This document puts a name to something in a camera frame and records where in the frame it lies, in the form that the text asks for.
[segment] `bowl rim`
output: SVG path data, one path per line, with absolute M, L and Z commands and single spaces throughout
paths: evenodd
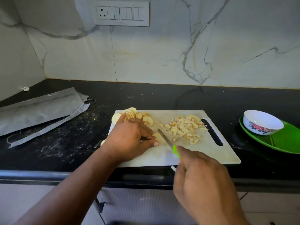
M 264 114 L 266 114 L 266 115 L 268 115 L 268 116 L 274 118 L 275 120 L 279 121 L 279 122 L 282 124 L 282 127 L 281 127 L 281 128 L 268 128 L 268 126 L 259 125 L 260 127 L 267 128 L 267 129 L 271 129 L 271 130 L 280 130 L 280 129 L 283 129 L 284 124 L 283 124 L 283 122 L 282 122 L 279 118 L 277 118 L 277 117 L 275 117 L 275 116 L 273 116 L 273 115 L 271 115 L 271 114 L 269 114 L 269 113 L 260 111 L 260 110 L 246 110 L 246 111 L 244 112 L 244 117 L 246 117 L 249 121 L 255 123 L 254 121 L 250 120 L 250 119 L 247 117 L 247 115 L 246 115 L 246 112 L 249 113 L 249 112 L 251 112 L 251 111 L 264 113 Z

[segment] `kitchen knife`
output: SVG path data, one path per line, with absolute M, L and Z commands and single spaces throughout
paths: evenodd
M 157 129 L 157 131 L 163 137 L 163 139 L 168 143 L 168 145 L 170 146 L 170 148 L 173 150 L 173 153 L 175 153 L 179 158 L 181 158 L 180 155 L 179 155 L 179 153 L 177 152 L 176 145 L 173 145 L 171 143 L 171 141 L 169 141 L 169 139 L 166 137 L 166 135 L 160 129 Z

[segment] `green plate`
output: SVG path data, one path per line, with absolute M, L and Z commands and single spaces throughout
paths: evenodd
M 248 130 L 243 124 L 243 116 L 240 117 L 242 129 L 254 140 L 272 149 L 292 154 L 300 154 L 300 129 L 282 121 L 283 129 L 269 136 L 261 136 Z

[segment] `granite countertop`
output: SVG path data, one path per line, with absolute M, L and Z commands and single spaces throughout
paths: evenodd
M 57 185 L 106 138 L 114 111 L 133 106 L 141 110 L 203 109 L 242 161 L 227 166 L 238 191 L 300 193 L 300 155 L 257 143 L 238 122 L 245 110 L 257 109 L 300 128 L 300 90 L 47 79 L 28 92 L 1 101 L 0 106 L 70 87 L 97 103 L 71 121 L 20 146 L 8 148 L 6 139 L 11 134 L 1 136 L 1 183 Z M 48 124 L 27 128 L 22 134 L 29 135 Z M 172 189 L 173 177 L 169 166 L 117 168 L 105 186 Z

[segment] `cabinet handle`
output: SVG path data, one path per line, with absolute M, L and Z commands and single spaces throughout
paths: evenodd
M 102 213 L 105 201 L 103 201 L 103 202 L 100 203 L 99 200 L 98 200 L 98 198 L 96 198 L 95 202 L 97 204 L 97 211 L 98 211 L 98 213 Z

